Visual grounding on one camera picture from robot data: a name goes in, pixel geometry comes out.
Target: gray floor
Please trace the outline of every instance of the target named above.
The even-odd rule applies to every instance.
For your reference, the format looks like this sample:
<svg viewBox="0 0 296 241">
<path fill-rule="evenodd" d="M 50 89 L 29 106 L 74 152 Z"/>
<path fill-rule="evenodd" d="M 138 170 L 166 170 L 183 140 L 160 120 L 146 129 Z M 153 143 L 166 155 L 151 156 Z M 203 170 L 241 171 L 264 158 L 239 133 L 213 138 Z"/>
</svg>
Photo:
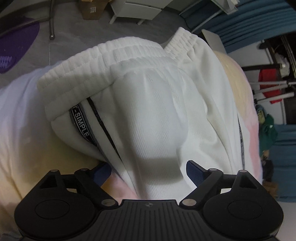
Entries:
<svg viewBox="0 0 296 241">
<path fill-rule="evenodd" d="M 24 57 L 8 72 L 0 74 L 0 87 L 34 69 L 53 65 L 87 48 L 109 40 L 135 36 L 157 43 L 167 41 L 178 29 L 187 29 L 176 13 L 162 11 L 153 20 L 137 25 L 138 19 L 117 18 L 111 25 L 113 12 L 108 5 L 99 20 L 83 20 L 76 3 L 55 7 L 55 40 L 49 40 L 48 22 L 40 23 L 40 31 Z"/>
</svg>

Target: white drawer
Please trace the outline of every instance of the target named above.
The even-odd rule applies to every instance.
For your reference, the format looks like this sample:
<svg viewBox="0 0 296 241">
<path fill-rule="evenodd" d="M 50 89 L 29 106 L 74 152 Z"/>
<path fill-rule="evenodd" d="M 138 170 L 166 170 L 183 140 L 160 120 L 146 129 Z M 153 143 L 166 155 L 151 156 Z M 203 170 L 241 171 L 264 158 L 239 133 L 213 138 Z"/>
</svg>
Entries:
<svg viewBox="0 0 296 241">
<path fill-rule="evenodd" d="M 133 4 L 124 3 L 121 10 L 116 13 L 117 17 L 127 17 L 127 18 L 143 18 L 152 20 L 157 14 L 161 12 L 161 9 Z"/>
<path fill-rule="evenodd" d="M 139 4 L 146 5 L 146 6 L 151 6 L 151 7 L 164 8 L 171 1 L 172 0 L 128 0 L 127 2 L 139 3 Z"/>
</svg>

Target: green cloth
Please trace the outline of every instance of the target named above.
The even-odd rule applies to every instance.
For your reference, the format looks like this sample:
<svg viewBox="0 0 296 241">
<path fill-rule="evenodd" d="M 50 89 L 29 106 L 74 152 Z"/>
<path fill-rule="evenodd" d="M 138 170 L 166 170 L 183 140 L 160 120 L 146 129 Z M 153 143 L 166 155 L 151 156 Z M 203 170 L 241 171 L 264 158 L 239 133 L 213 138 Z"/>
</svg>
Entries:
<svg viewBox="0 0 296 241">
<path fill-rule="evenodd" d="M 274 127 L 274 119 L 271 115 L 265 117 L 265 122 L 259 127 L 259 152 L 260 156 L 263 151 L 269 150 L 275 143 L 277 131 Z"/>
</svg>

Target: white cabinet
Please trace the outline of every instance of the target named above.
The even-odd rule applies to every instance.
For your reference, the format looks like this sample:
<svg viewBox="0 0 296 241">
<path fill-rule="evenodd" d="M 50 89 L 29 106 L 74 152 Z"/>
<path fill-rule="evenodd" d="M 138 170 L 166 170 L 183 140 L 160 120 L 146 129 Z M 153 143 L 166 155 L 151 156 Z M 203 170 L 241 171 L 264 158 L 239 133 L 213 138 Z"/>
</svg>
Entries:
<svg viewBox="0 0 296 241">
<path fill-rule="evenodd" d="M 117 17 L 140 18 L 138 24 L 145 19 L 152 20 L 159 14 L 166 5 L 172 0 L 113 0 L 110 4 L 114 12 L 114 16 L 110 20 L 110 24 L 114 23 Z"/>
</svg>

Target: purple object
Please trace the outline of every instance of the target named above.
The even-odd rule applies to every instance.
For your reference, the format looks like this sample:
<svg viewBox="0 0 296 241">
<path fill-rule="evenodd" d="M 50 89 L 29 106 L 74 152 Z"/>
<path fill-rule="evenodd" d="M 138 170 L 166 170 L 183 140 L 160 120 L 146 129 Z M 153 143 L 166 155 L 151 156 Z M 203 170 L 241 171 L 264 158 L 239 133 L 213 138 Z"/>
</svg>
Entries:
<svg viewBox="0 0 296 241">
<path fill-rule="evenodd" d="M 39 23 L 9 32 L 0 38 L 0 74 L 10 70 L 28 51 L 39 32 Z"/>
</svg>

